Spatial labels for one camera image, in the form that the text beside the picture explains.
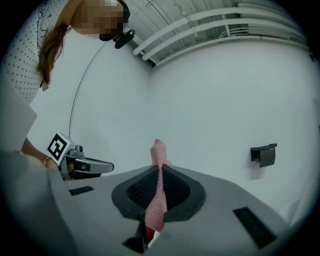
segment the bracelet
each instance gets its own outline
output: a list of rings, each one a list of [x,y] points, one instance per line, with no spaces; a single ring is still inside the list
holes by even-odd
[[[46,167],[46,162],[47,162],[47,160],[48,160],[49,158],[50,158],[50,157],[47,156],[46,159],[43,161],[43,166],[44,166],[44,167]]]

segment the robotic arm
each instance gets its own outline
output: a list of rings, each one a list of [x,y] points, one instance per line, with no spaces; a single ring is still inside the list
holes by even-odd
[[[83,147],[72,142],[61,132],[55,134],[46,148],[46,152],[58,165],[64,181],[100,177],[101,174],[110,173],[115,168],[111,162],[85,157]],[[75,171],[72,173],[68,172],[67,158],[74,161]]]

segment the white blouse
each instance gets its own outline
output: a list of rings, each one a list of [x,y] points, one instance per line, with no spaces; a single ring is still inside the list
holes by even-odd
[[[44,0],[15,34],[0,63],[0,77],[4,81],[11,81],[29,104],[42,82],[37,71],[40,49],[45,38],[53,31],[67,2],[68,0]]]

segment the pink knitted fabric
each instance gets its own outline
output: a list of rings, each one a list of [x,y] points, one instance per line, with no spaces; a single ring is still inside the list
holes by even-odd
[[[150,153],[152,165],[158,165],[158,181],[154,198],[145,211],[145,225],[155,231],[161,232],[164,228],[164,214],[167,212],[162,165],[172,165],[172,163],[167,160],[166,146],[159,139],[155,140]]]

